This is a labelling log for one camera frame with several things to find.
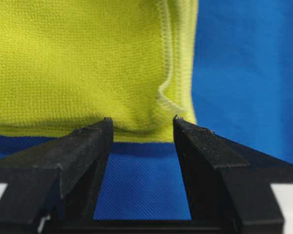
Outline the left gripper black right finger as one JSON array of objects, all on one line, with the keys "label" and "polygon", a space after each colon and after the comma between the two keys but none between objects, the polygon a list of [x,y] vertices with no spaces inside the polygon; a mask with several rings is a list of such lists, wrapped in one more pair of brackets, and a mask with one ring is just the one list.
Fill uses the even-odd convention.
[{"label": "left gripper black right finger", "polygon": [[238,234],[293,234],[293,164],[180,117],[173,138],[193,220],[218,219]]}]

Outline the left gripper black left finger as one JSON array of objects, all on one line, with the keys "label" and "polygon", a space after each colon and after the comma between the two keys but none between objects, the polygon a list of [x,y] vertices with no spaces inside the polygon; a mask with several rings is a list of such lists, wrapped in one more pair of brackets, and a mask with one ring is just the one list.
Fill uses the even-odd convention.
[{"label": "left gripper black left finger", "polygon": [[113,144],[110,118],[0,159],[0,234],[93,218]]}]

